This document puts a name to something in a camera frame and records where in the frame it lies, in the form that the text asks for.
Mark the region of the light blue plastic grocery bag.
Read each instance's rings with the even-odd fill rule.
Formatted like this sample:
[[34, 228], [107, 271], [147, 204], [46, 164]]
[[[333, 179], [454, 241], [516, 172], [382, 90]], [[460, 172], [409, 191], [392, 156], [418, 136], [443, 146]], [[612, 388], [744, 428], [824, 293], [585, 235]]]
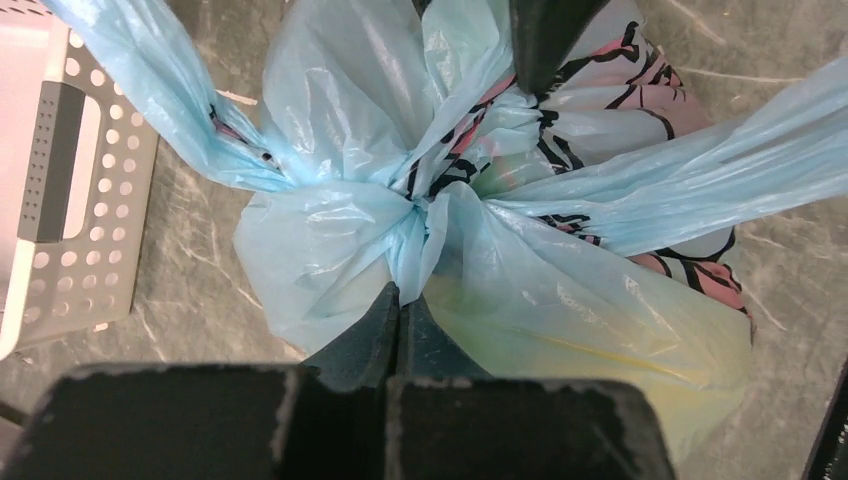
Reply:
[[270, 330], [313, 354], [387, 283], [506, 377], [638, 387], [683, 460], [740, 403], [734, 227], [847, 191], [847, 61], [717, 125], [608, 1], [540, 94], [510, 1], [297, 1], [261, 120], [162, 1], [51, 1], [196, 171], [253, 192], [234, 243]]

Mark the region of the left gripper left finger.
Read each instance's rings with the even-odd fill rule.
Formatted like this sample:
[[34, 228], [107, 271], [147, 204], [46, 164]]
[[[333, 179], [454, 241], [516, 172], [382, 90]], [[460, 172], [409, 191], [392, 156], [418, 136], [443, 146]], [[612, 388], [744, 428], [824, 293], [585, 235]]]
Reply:
[[398, 288], [388, 283], [361, 318], [301, 364], [334, 391], [376, 388], [393, 370], [399, 319]]

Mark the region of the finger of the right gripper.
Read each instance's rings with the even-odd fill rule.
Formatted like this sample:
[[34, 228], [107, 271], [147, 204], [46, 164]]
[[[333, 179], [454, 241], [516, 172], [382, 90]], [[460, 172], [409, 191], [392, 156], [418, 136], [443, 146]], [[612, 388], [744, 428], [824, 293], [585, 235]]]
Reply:
[[510, 0], [516, 81], [526, 94], [552, 83], [580, 36], [607, 0]]

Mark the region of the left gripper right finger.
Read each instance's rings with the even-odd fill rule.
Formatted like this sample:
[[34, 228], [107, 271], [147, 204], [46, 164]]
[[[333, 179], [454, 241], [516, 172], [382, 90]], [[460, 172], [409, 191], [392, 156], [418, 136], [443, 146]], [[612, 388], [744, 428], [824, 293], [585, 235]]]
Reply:
[[415, 385], [472, 385], [492, 378], [437, 324], [423, 298], [401, 309], [398, 381]]

